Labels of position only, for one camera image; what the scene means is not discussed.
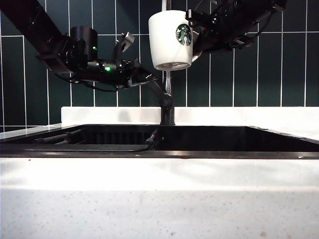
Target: backsplash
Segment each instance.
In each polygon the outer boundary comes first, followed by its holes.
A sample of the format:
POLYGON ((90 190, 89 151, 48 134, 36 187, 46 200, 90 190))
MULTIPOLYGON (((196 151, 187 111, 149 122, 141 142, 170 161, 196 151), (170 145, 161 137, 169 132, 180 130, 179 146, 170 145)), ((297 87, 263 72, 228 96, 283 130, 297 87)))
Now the backsplash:
MULTIPOLYGON (((111 58, 121 32, 135 35, 124 57, 151 60, 148 19, 160 0, 40 0, 62 33, 77 25, 98 33, 99 58, 111 58)), ((172 0, 173 9, 194 8, 199 0, 172 0)), ((209 13, 208 0, 199 11, 209 13)), ((319 106, 319 2, 288 0, 251 47, 201 56, 187 70, 172 72, 180 107, 319 106)), ((251 34, 258 31, 255 27, 251 34)), ((48 72, 36 51, 1 13, 0 131, 61 122, 62 106, 157 106, 147 85, 103 93, 69 85, 48 72)))

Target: black sink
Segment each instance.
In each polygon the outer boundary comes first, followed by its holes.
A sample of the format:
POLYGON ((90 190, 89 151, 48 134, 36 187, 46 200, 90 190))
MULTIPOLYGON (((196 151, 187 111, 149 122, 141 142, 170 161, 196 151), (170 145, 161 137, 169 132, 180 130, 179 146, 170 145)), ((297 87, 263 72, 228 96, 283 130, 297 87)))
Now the black sink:
POLYGON ((319 152, 319 141, 246 126, 81 125, 0 140, 17 151, 319 152), (154 144, 146 144, 153 134, 154 144))

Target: starbucks logo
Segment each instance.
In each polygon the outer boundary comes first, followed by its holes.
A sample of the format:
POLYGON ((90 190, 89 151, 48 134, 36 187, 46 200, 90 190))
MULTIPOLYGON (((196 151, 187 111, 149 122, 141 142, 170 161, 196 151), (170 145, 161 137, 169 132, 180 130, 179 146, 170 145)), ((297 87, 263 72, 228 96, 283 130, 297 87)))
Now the starbucks logo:
POLYGON ((190 27, 187 24, 181 24, 176 29, 176 39, 181 45, 189 46, 192 41, 190 27))

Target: white countertop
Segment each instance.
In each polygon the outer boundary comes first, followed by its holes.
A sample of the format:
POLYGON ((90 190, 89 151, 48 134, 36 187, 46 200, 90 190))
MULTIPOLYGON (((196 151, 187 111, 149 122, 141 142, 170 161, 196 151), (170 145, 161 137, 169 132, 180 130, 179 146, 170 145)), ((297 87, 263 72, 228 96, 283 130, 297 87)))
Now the white countertop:
POLYGON ((319 160, 0 158, 1 238, 318 239, 319 160))

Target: ceramic mug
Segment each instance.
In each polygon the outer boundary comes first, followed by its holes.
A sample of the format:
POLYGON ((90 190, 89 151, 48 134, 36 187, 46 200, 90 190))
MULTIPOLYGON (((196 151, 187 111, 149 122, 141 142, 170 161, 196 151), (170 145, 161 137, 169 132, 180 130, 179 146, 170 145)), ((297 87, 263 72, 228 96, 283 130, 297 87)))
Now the ceramic mug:
POLYGON ((150 47, 155 69, 176 71, 191 66, 193 34, 185 14, 168 10, 150 17, 150 47))

